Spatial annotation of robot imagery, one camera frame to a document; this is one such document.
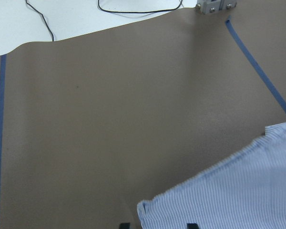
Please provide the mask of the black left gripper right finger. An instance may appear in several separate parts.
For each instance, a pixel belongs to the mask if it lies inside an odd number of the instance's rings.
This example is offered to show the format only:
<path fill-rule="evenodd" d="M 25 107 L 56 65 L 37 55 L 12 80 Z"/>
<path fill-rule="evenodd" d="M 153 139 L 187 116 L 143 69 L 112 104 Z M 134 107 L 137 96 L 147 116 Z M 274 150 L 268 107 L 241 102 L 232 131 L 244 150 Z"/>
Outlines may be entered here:
<path fill-rule="evenodd" d="M 196 223 L 187 223 L 187 229 L 197 229 Z"/>

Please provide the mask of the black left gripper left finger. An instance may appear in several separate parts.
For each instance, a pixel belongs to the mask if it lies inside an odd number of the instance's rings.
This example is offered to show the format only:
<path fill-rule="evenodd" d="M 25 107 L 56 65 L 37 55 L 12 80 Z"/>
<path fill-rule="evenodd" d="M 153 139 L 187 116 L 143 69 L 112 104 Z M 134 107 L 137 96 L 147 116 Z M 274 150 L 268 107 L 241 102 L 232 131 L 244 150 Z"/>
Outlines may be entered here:
<path fill-rule="evenodd" d="M 119 229 L 130 229 L 130 223 L 129 222 L 121 223 L 119 225 Z"/>

